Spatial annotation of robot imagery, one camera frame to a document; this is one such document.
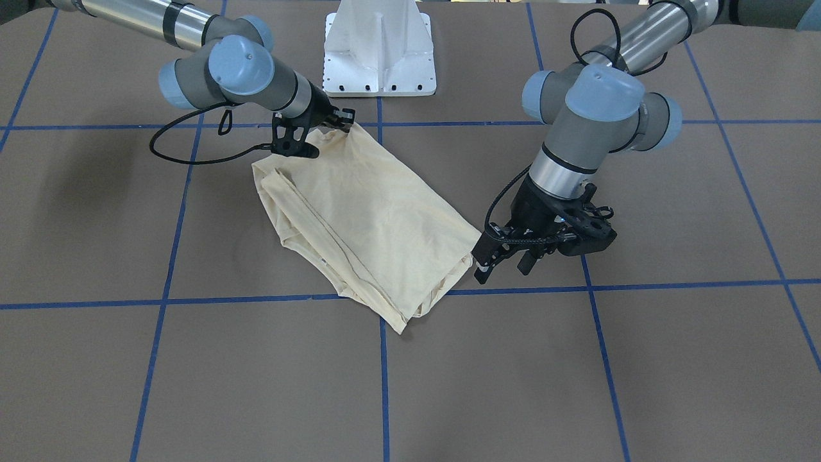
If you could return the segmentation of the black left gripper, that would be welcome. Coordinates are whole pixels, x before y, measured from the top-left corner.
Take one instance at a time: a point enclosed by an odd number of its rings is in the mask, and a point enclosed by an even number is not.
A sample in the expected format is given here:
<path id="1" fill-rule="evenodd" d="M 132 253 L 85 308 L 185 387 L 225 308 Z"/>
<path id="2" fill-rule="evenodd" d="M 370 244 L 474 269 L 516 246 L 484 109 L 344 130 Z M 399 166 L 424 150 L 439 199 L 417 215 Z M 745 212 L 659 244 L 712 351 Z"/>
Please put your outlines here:
<path id="1" fill-rule="evenodd" d="M 491 222 L 496 205 L 516 182 L 521 182 L 511 202 L 511 218 L 504 225 Z M 476 262 L 475 280 L 486 284 L 493 269 L 521 252 L 517 269 L 530 274 L 545 255 L 560 252 L 567 257 L 601 252 L 618 237 L 608 221 L 610 207 L 592 203 L 597 187 L 584 182 L 575 199 L 558 199 L 542 192 L 528 173 L 519 173 L 495 197 L 484 219 L 480 239 L 471 251 Z"/>

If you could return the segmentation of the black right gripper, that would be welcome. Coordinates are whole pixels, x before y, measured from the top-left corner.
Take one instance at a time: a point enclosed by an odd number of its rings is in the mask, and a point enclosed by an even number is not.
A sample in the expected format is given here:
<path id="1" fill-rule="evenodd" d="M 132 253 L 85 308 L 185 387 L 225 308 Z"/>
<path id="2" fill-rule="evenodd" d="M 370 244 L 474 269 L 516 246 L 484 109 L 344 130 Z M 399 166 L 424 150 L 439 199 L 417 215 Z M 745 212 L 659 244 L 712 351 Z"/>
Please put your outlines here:
<path id="1" fill-rule="evenodd" d="M 355 122 L 355 109 L 338 108 L 330 102 L 325 91 L 309 83 L 310 99 L 308 105 L 294 117 L 284 113 L 272 118 L 271 153 L 285 157 L 308 158 L 319 157 L 319 149 L 308 143 L 308 133 L 313 128 L 325 126 L 348 133 Z"/>

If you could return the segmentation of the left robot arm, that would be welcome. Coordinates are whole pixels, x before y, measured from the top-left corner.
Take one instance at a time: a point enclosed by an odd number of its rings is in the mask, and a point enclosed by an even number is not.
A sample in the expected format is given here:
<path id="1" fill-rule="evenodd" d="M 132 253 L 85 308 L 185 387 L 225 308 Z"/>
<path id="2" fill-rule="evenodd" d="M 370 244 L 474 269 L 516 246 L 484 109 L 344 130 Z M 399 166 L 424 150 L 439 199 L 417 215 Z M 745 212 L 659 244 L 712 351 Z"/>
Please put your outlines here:
<path id="1" fill-rule="evenodd" d="M 609 154 L 662 148 L 680 134 L 680 106 L 639 81 L 670 49 L 715 24 L 819 30 L 818 1 L 652 1 L 625 26 L 599 12 L 613 24 L 611 38 L 584 52 L 572 40 L 575 62 L 526 81 L 522 107 L 549 130 L 515 178 L 521 187 L 510 220 L 502 226 L 484 220 L 471 253 L 480 284 L 517 253 L 517 267 L 528 275 L 545 255 L 601 252 L 616 239 L 608 221 L 613 210 L 592 202 L 593 177 Z"/>

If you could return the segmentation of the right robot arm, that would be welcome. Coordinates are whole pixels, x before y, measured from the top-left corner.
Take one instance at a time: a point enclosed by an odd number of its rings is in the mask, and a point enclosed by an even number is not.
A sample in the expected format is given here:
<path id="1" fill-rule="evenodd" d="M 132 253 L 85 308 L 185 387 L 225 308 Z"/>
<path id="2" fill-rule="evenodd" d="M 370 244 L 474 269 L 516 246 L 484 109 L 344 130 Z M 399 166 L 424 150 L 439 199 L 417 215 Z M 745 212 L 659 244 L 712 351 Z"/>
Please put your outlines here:
<path id="1" fill-rule="evenodd" d="M 250 151 L 316 158 L 319 150 L 306 140 L 312 128 L 349 132 L 353 126 L 353 109 L 337 108 L 325 91 L 273 56 L 273 33 L 258 17 L 229 19 L 179 1 L 50 1 L 49 6 L 120 24 L 190 51 L 159 71 L 164 98 L 189 114 L 152 136 L 154 155 L 159 155 L 155 144 L 164 132 L 214 109 L 224 110 L 218 135 L 229 134 L 232 109 L 244 103 L 272 114 L 271 140 L 250 146 Z"/>

